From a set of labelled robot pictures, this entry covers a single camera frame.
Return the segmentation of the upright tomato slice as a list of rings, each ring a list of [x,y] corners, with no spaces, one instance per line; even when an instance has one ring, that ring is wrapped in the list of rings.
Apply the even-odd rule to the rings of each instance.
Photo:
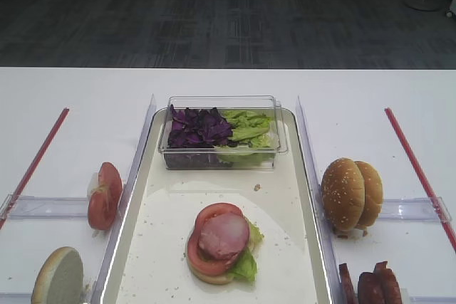
[[[92,190],[88,205],[88,223],[92,229],[108,230],[115,221],[123,183],[116,167],[102,163],[98,173],[98,186]]]

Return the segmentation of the clear pusher track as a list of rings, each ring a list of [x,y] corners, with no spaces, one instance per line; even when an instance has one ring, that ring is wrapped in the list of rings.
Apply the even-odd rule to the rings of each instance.
[[[1,219],[86,219],[87,197],[8,195],[1,205]]]
[[[0,293],[0,304],[30,304],[30,293]]]
[[[385,199],[379,221],[451,222],[441,197],[415,199]]]
[[[409,296],[404,304],[456,304],[456,297]]]

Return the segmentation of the clear long divider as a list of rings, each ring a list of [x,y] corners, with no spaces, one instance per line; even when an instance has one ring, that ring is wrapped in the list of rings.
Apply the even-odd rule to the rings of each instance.
[[[314,158],[314,151],[311,144],[306,113],[301,103],[300,97],[296,101],[296,116],[299,125],[299,135],[301,148],[304,156],[304,164],[309,184],[311,205],[313,216],[318,231],[318,247],[323,263],[323,273],[325,275],[326,292],[328,293],[329,303],[345,303],[343,290],[338,273],[338,264],[333,250],[332,229],[327,222],[323,209],[323,200],[320,192],[320,183],[317,174],[317,167]]]
[[[138,145],[133,158],[132,166],[130,168],[127,182],[123,189],[123,194],[120,198],[118,206],[118,217],[113,224],[106,246],[105,255],[103,262],[101,263],[100,272],[98,274],[97,281],[93,286],[93,293],[90,298],[90,303],[103,303],[106,297],[108,279],[113,273],[113,264],[115,255],[119,249],[120,237],[123,231],[125,220],[128,215],[128,209],[130,207],[131,199],[133,196],[133,190],[138,178],[138,172],[140,170],[140,164],[144,155],[144,151],[147,145],[147,139],[150,132],[150,126],[152,124],[153,115],[156,111],[155,96],[152,94],[150,104],[148,106]]]

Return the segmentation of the tomato slice on burger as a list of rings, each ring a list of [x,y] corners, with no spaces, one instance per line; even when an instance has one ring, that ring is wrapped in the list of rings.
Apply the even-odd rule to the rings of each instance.
[[[224,202],[210,204],[195,219],[187,257],[200,273],[219,276],[234,266],[249,237],[249,224],[239,207]]]

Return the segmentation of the rear sesame bun top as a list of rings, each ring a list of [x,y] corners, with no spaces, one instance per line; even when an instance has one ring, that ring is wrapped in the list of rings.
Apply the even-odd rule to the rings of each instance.
[[[375,223],[383,204],[383,184],[377,170],[367,162],[355,161],[365,187],[365,204],[357,227],[364,231]]]

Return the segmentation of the left upper clear pusher track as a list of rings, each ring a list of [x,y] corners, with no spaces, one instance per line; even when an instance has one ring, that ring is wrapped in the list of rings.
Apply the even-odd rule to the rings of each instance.
[[[8,195],[1,205],[1,219],[86,219],[87,197]]]

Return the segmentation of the right lower clear pusher track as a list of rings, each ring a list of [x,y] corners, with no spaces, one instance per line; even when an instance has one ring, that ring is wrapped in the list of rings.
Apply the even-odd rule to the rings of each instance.
[[[456,297],[409,296],[404,304],[456,304]]]

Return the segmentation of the front meat patty slice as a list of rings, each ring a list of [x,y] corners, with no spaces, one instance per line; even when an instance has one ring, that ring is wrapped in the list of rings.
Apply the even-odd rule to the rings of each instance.
[[[343,291],[345,293],[346,303],[347,304],[357,304],[357,299],[355,296],[355,291],[353,288],[352,280],[350,273],[348,271],[348,266],[346,263],[342,263],[338,266],[339,276],[341,277],[341,284],[343,286]]]

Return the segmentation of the left red rail strip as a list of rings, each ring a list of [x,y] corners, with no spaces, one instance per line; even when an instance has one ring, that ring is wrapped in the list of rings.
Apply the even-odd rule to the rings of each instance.
[[[61,125],[63,124],[63,121],[67,117],[69,111],[70,110],[68,108],[62,109],[61,114],[59,115],[58,119],[55,121],[53,127],[51,128],[51,131],[47,134],[45,140],[43,141],[43,144],[41,145],[40,149],[36,153],[32,162],[28,166],[28,169],[26,170],[25,174],[22,176],[21,181],[17,185],[13,194],[9,195],[5,199],[4,206],[1,209],[1,225],[0,225],[1,228],[3,228],[3,225],[5,224],[5,222],[7,220],[7,216],[9,214],[9,212],[12,210],[14,204],[16,203],[16,201],[22,194],[22,191],[24,190],[25,186],[28,184],[31,176],[35,172],[39,162],[41,161],[42,157],[46,153],[46,150],[48,149],[49,145],[52,143],[56,133],[60,129]]]

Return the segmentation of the sesame bun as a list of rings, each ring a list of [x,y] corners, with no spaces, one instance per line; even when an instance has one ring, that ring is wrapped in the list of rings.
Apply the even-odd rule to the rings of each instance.
[[[363,176],[356,163],[339,158],[323,174],[321,192],[326,217],[339,231],[350,231],[358,224],[365,205]]]
[[[383,204],[383,184],[377,170],[367,162],[355,161],[365,187],[365,204],[357,227],[364,231],[375,223]]]

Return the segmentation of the right red rail strip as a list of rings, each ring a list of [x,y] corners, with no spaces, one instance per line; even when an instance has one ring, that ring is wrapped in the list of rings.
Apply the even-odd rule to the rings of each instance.
[[[428,178],[426,177],[423,168],[420,166],[420,163],[415,156],[415,153],[410,146],[405,134],[403,133],[399,122],[397,121],[395,115],[393,114],[393,111],[390,108],[385,108],[384,109],[403,149],[405,150],[406,155],[408,156],[408,159],[410,160],[410,163],[423,187],[425,190],[425,193],[427,194],[427,197],[431,200],[431,203],[434,207],[434,210],[436,214],[439,217],[440,223],[446,233],[446,236],[448,237],[448,240],[450,241],[450,244],[452,245],[452,248],[455,249],[455,231],[452,228],[452,225],[450,223],[450,218],[449,215],[444,212],[443,205],[439,202],[438,197],[436,196],[435,192],[432,189],[432,186],[430,185]]]

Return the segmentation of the upright bun bottom half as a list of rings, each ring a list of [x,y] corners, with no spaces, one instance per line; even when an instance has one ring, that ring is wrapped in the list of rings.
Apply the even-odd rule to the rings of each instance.
[[[31,303],[79,303],[83,289],[83,262],[73,247],[57,248],[42,265]]]

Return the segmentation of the pink ham slice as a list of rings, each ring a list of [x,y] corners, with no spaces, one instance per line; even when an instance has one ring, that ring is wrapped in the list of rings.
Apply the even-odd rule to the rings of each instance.
[[[220,214],[202,226],[198,246],[214,259],[229,259],[244,250],[249,235],[249,224],[243,216]]]

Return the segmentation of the clear plastic salad box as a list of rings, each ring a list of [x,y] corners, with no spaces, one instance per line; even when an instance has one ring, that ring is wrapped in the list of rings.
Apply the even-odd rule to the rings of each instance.
[[[238,147],[216,146],[210,148],[169,148],[168,137],[172,127],[172,113],[170,106],[176,110],[185,108],[197,110],[218,109],[219,114],[225,110],[253,110],[267,114],[273,118],[273,132],[278,138],[277,147],[266,152],[273,152],[272,162],[263,163],[261,167],[236,168],[222,164],[217,156],[219,154],[240,153]],[[165,111],[158,152],[163,156],[168,169],[254,169],[274,167],[276,156],[288,150],[286,141],[286,128],[280,103],[271,95],[237,95],[237,96],[174,96],[168,101]]]

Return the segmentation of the middle meat patty slice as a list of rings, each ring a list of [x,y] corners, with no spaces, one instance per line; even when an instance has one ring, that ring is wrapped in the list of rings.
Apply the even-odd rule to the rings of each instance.
[[[385,304],[380,280],[376,274],[362,272],[358,279],[359,304]]]

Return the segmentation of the left clear long divider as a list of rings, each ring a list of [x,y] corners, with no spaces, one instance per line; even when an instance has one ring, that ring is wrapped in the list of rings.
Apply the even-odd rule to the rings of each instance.
[[[113,264],[115,255],[119,249],[120,237],[123,231],[125,220],[128,215],[128,209],[130,207],[131,199],[133,196],[133,190],[138,178],[138,172],[140,170],[140,164],[144,155],[144,151],[147,145],[147,139],[150,132],[150,126],[152,124],[153,115],[156,111],[155,96],[152,94],[150,104],[148,106],[138,145],[133,158],[132,166],[130,168],[127,182],[123,189],[123,194],[120,198],[118,206],[118,217],[113,224],[106,246],[105,255],[103,262],[101,263],[100,272],[98,274],[97,281],[93,286],[93,293],[90,298],[90,303],[103,303],[106,297],[108,279],[113,273]]]

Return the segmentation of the green lettuce leaves pile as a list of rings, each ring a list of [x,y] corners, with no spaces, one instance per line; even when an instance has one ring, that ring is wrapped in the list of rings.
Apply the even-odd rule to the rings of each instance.
[[[217,159],[228,167],[251,168],[270,163],[274,153],[266,152],[277,147],[278,138],[273,132],[273,118],[253,110],[225,110],[224,119],[232,126],[229,138],[240,153],[219,154]]]

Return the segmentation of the rear meat patty slice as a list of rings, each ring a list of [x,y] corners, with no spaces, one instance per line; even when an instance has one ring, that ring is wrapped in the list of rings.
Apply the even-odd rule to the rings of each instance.
[[[386,304],[402,304],[402,295],[400,286],[394,272],[387,267],[388,262],[378,262],[374,268],[374,274],[377,275],[382,288],[383,297]]]

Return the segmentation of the purple cabbage leaves pile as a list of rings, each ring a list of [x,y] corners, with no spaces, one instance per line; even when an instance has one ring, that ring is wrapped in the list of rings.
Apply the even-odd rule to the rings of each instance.
[[[170,112],[173,120],[168,137],[169,148],[236,147],[238,145],[231,140],[232,125],[219,114],[216,108],[176,110],[171,105]]]

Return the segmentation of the white floor stand base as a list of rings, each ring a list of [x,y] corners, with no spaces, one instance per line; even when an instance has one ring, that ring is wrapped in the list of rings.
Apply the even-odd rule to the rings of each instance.
[[[403,0],[409,9],[424,12],[435,12],[441,9],[440,2],[436,0]]]

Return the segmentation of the front sesame bun top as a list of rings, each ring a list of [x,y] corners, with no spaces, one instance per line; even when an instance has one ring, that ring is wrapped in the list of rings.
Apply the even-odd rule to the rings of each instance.
[[[358,224],[365,205],[363,176],[356,163],[339,158],[323,174],[321,192],[326,217],[339,231],[350,231]]]

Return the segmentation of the lettuce leaf on burger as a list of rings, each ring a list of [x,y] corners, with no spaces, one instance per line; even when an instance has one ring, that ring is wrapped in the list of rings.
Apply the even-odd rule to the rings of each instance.
[[[252,283],[255,281],[257,274],[257,262],[254,258],[254,249],[259,247],[264,239],[264,235],[259,228],[251,221],[247,220],[249,224],[249,241],[246,248],[240,253],[236,263],[227,272],[228,279],[240,280]]]

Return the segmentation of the right upper clear pusher track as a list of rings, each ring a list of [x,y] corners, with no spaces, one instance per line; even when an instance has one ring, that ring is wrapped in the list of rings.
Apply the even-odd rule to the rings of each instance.
[[[415,199],[385,199],[379,221],[451,222],[441,197]]]

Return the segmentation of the white metal tray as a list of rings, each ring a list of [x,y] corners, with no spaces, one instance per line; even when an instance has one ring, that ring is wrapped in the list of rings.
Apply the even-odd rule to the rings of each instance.
[[[329,303],[295,119],[283,115],[289,151],[273,169],[168,170],[158,152],[165,111],[150,117],[149,136],[111,268],[94,303]],[[208,204],[237,205],[264,240],[255,248],[252,284],[210,285],[185,258],[196,215]]]

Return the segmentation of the left lower clear pusher track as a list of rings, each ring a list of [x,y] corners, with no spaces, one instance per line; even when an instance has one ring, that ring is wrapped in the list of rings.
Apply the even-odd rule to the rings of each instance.
[[[30,304],[30,293],[0,293],[0,304]]]

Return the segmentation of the bottom bun on tray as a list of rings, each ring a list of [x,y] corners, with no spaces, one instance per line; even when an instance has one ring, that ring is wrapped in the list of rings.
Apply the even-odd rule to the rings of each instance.
[[[215,285],[225,285],[236,280],[228,279],[227,272],[234,266],[240,253],[225,260],[207,258],[198,246],[197,237],[192,234],[187,242],[186,257],[190,270],[200,280]]]

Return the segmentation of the meat patty slice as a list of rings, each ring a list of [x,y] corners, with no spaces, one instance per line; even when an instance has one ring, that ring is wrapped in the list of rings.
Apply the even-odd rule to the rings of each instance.
[[[359,304],[385,304],[380,280],[376,274],[362,272],[358,279]]]
[[[402,304],[402,295],[400,286],[394,272],[387,267],[388,262],[378,262],[374,268],[374,274],[377,275],[382,288],[383,297],[386,304]]]
[[[343,286],[343,291],[345,293],[346,303],[347,304],[357,304],[357,299],[355,296],[355,291],[353,288],[352,280],[350,273],[348,271],[348,266],[346,263],[342,263],[338,266],[339,276],[341,277],[341,284]]]

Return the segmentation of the right clear long divider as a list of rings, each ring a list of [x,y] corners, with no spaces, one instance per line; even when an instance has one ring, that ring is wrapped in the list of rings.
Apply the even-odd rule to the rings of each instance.
[[[317,174],[317,167],[314,158],[314,151],[311,144],[306,113],[301,103],[300,97],[296,101],[296,116],[299,125],[299,135],[301,148],[304,156],[304,164],[309,184],[311,205],[313,216],[318,231],[318,247],[323,263],[323,273],[325,275],[326,292],[328,293],[329,303],[345,303],[343,290],[338,273],[338,264],[333,250],[332,229],[327,222],[323,209],[323,200],[320,192],[320,183]]]

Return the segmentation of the red rail strip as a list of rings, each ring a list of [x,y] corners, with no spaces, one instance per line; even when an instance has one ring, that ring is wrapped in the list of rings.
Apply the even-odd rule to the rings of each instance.
[[[393,114],[393,111],[390,108],[385,108],[384,109],[403,149],[405,150],[406,155],[408,156],[408,159],[410,160],[410,163],[423,187],[425,190],[425,193],[427,194],[427,197],[431,200],[431,203],[434,207],[434,210],[436,214],[439,217],[440,223],[446,233],[446,236],[448,237],[448,240],[450,241],[450,244],[452,245],[452,248],[455,249],[455,231],[452,228],[452,225],[450,223],[450,218],[449,215],[444,212],[443,205],[439,202],[438,197],[436,196],[435,192],[432,189],[432,186],[430,185],[428,178],[426,177],[423,168],[420,166],[420,163],[415,156],[415,153],[410,146],[405,134],[403,133],[399,122],[397,121],[395,115]]]
[[[1,225],[0,225],[1,228],[3,228],[3,225],[5,224],[5,222],[7,220],[7,216],[9,214],[9,212],[12,210],[14,204],[16,203],[16,201],[22,194],[22,191],[24,190],[25,186],[28,184],[31,176],[35,172],[39,162],[41,161],[42,157],[46,153],[46,150],[48,149],[49,145],[52,143],[56,133],[60,129],[61,125],[63,124],[63,121],[67,117],[69,111],[70,110],[68,108],[62,109],[61,114],[59,115],[58,119],[55,121],[53,127],[51,128],[51,131],[47,134],[45,140],[43,141],[43,144],[41,145],[40,149],[36,153],[32,162],[28,166],[28,169],[26,170],[25,174],[22,176],[21,181],[17,185],[13,194],[9,195],[5,199],[4,206],[1,209]]]

